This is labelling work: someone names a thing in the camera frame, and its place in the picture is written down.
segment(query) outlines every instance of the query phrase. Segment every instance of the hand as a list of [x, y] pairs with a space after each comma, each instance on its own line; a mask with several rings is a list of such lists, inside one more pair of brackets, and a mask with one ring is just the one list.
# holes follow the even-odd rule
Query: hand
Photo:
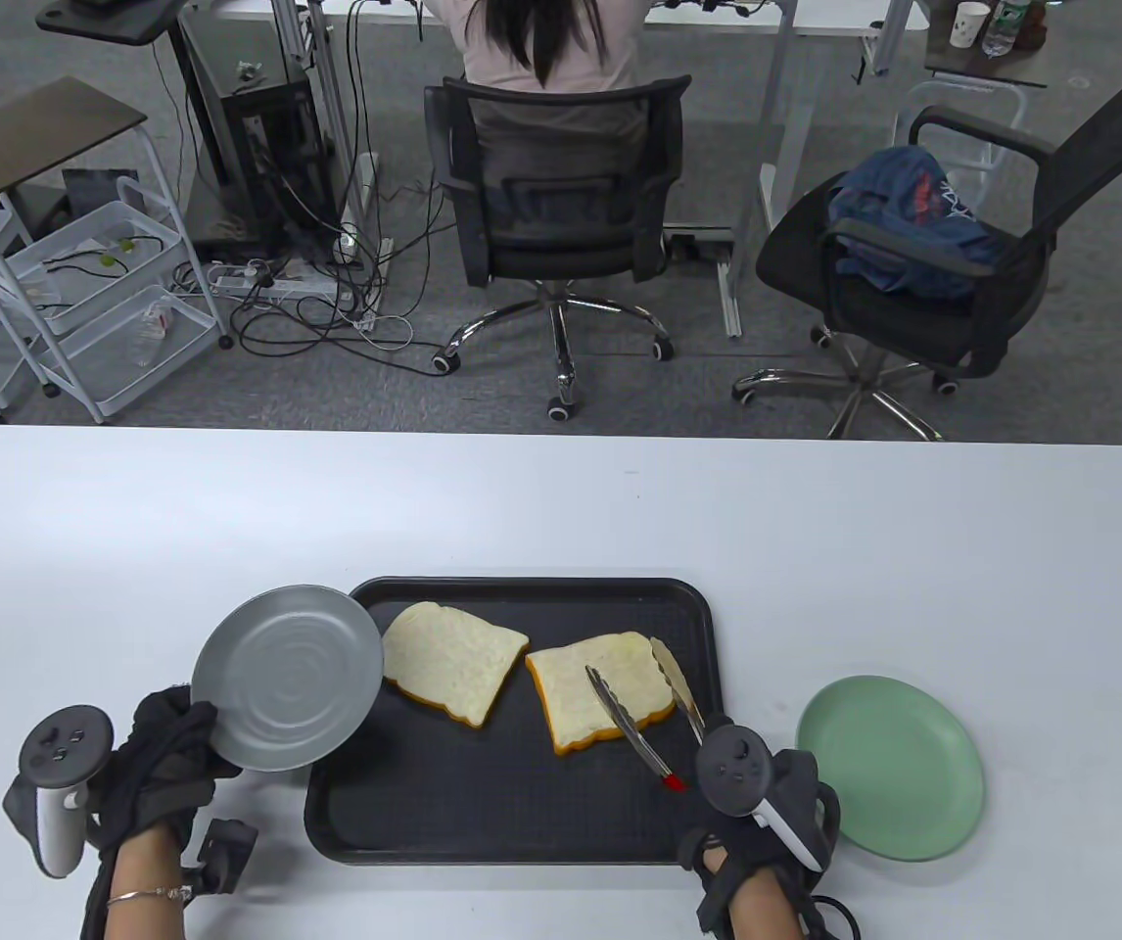
[[168, 824], [180, 851], [185, 849], [195, 811], [212, 801], [215, 781], [239, 774], [209, 747], [217, 717], [212, 703], [191, 703], [188, 685], [139, 703], [130, 736], [91, 783], [101, 855], [158, 823]]

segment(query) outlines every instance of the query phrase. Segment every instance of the office chair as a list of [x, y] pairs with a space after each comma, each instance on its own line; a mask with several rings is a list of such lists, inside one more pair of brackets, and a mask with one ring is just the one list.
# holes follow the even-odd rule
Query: office chair
[[574, 307], [626, 314], [655, 333], [652, 357], [673, 358], [670, 335], [642, 307], [570, 291], [573, 282], [629, 270], [636, 282], [664, 270], [664, 199], [682, 172], [683, 75], [596, 94], [525, 94], [444, 80], [426, 89], [426, 138], [435, 179], [458, 216], [466, 280], [532, 282], [533, 299], [467, 323], [431, 359], [461, 366], [458, 350], [481, 330], [548, 311], [557, 348], [558, 395], [549, 417], [576, 411], [565, 316]]
[[[934, 388], [948, 395], [957, 389], [959, 379], [992, 375], [1010, 339], [1039, 308], [1049, 278], [1049, 257], [1057, 249], [1057, 230], [1122, 174], [1122, 90], [1061, 147], [941, 107], [927, 108], [919, 114], [911, 126], [910, 142], [918, 142], [919, 130], [928, 125], [993, 142], [1034, 160], [1031, 228], [1017, 237], [987, 225], [987, 231], [1003, 242], [1003, 251], [991, 266], [976, 265], [941, 251], [923, 250], [910, 239], [857, 220], [829, 224], [828, 194], [843, 174], [826, 181], [800, 197], [766, 238], [757, 259], [757, 277], [821, 312], [824, 326], [811, 330], [811, 340], [830, 350], [843, 371], [828, 375], [763, 368], [735, 383], [732, 396], [736, 402], [752, 402], [758, 389], [846, 389], [848, 397], [828, 437], [846, 437], [861, 404], [871, 398], [918, 437], [942, 440], [891, 389], [912, 376], [934, 374]], [[842, 239], [972, 277], [977, 289], [964, 301], [927, 301], [905, 292], [882, 294], [865, 278], [835, 271], [835, 264], [844, 256]], [[845, 335], [861, 337], [870, 348], [857, 358]], [[889, 353], [910, 362], [886, 367]]]

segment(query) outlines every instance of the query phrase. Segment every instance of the chair base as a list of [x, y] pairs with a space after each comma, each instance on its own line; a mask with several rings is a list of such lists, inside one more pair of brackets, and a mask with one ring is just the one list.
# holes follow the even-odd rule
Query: chair base
[[[914, 376], [929, 375], [931, 367], [910, 362], [903, 366], [884, 368], [888, 351], [877, 345], [868, 345], [862, 358], [857, 358], [849, 349], [844, 337], [830, 332], [826, 328], [813, 328], [811, 340], [818, 348], [827, 350], [838, 359], [843, 367], [842, 375], [827, 372], [809, 372], [794, 368], [758, 368], [752, 375], [736, 380], [730, 388], [732, 398], [742, 405], [752, 402], [760, 389], [810, 389], [810, 390], [847, 390], [839, 415], [826, 433], [829, 440], [848, 437], [852, 434], [853, 421], [857, 418], [862, 405], [874, 402], [891, 413], [894, 420], [913, 431], [913, 434], [925, 442], [941, 442], [945, 440], [940, 431], [927, 424], [909, 406], [889, 393], [901, 381], [913, 379]], [[945, 377], [934, 378], [934, 388], [942, 395], [951, 395], [957, 389], [957, 383]]]
[[558, 369], [558, 394], [549, 402], [549, 417], [553, 421], [568, 421], [573, 416], [579, 404], [574, 390], [576, 372], [573, 357], [570, 354], [570, 335], [565, 330], [565, 314], [573, 307], [624, 314], [624, 316], [632, 317], [637, 322], [646, 323], [652, 332], [655, 333], [652, 337], [652, 358], [659, 362], [666, 362], [673, 358], [673, 344], [670, 342], [670, 335], [664, 330], [664, 326], [661, 326], [659, 319], [652, 316], [651, 313], [642, 307], [627, 307], [627, 305], [618, 304], [616, 301], [605, 299], [604, 296], [571, 294], [571, 283], [536, 282], [535, 286], [537, 286], [539, 291], [534, 299], [521, 301], [517, 304], [507, 305], [507, 307], [499, 307], [498, 310], [490, 311], [490, 313], [481, 314], [477, 320], [466, 323], [466, 325], [453, 333], [452, 339], [449, 340], [449, 344], [444, 345], [440, 352], [436, 352], [431, 358], [431, 367], [436, 372], [444, 375], [454, 372], [461, 367], [461, 357], [459, 357], [458, 351], [473, 335], [478, 335], [486, 328], [494, 326], [504, 320], [516, 317], [521, 313], [548, 311], [549, 322], [552, 325], [552, 345], [557, 350]]

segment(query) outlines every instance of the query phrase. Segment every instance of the long black hair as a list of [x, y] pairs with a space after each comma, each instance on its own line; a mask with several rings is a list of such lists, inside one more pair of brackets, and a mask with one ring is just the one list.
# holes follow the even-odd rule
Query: long black hair
[[[476, 0], [466, 18], [467, 39], [472, 16], [480, 6], [488, 39], [508, 50], [522, 67], [534, 72], [542, 85], [548, 84], [552, 66], [561, 58], [567, 42], [573, 39], [581, 49], [588, 47], [579, 22], [579, 8], [588, 15], [601, 65], [609, 54], [596, 0]], [[531, 43], [530, 53], [526, 53], [526, 40]]]

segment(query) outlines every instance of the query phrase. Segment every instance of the pink shirt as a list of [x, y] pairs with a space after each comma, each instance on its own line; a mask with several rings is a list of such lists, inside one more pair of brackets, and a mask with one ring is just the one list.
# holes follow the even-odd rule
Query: pink shirt
[[[499, 48], [487, 37], [481, 26], [481, 3], [475, 0], [423, 0], [426, 9], [441, 19], [452, 39], [461, 50], [466, 63], [466, 80], [476, 85], [489, 85], [507, 91], [552, 91], [557, 94], [580, 94], [587, 91], [610, 91], [632, 89], [636, 84], [638, 62], [638, 37], [643, 31], [643, 18], [652, 8], [652, 0], [596, 0], [600, 10], [600, 24], [605, 31], [605, 45], [609, 54], [601, 65], [596, 53], [596, 37], [588, 22], [587, 10], [579, 0], [579, 22], [587, 48], [570, 40], [561, 53], [561, 58], [552, 66], [546, 89], [530, 68], [522, 67], [509, 50]], [[475, 10], [468, 40], [466, 18]], [[526, 50], [531, 43], [526, 39]]]

